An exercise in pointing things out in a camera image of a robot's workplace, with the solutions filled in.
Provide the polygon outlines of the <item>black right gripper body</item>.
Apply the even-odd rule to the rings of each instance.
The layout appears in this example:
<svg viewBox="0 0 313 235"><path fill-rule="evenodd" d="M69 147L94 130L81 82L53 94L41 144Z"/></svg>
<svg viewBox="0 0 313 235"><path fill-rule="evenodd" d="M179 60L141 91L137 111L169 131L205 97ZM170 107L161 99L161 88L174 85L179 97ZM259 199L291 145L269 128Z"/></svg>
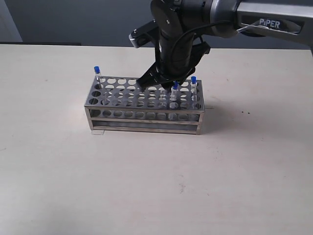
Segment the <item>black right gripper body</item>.
<svg viewBox="0 0 313 235"><path fill-rule="evenodd" d="M151 13L159 27L156 66L163 80L188 77L195 72L210 46L196 39L210 31L210 20L203 16L208 8L203 0L154 0Z"/></svg>

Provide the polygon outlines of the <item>silver Piper robot arm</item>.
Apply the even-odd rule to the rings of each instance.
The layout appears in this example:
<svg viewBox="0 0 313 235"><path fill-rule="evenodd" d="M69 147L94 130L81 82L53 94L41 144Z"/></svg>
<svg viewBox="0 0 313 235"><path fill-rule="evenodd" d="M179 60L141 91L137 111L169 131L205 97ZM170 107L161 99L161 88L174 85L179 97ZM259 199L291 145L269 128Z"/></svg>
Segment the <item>silver Piper robot arm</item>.
<svg viewBox="0 0 313 235"><path fill-rule="evenodd" d="M135 48L152 43L155 62L137 79L138 87L161 85L169 90L195 72L210 52L203 35L230 38L273 37L307 46L313 44L313 8L298 4L244 0L154 0L153 20L129 36Z"/></svg>

